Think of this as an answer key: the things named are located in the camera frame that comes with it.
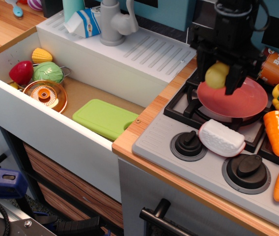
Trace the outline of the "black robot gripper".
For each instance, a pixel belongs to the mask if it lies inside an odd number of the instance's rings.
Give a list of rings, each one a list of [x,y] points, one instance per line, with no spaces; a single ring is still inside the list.
[[[221,61],[230,66],[225,81],[225,95],[240,88],[247,75],[257,77],[266,59],[251,42],[256,28],[259,8],[266,8],[262,0],[218,0],[213,6],[213,26],[195,23],[192,27],[191,47],[197,50],[198,81],[204,82],[207,70]]]

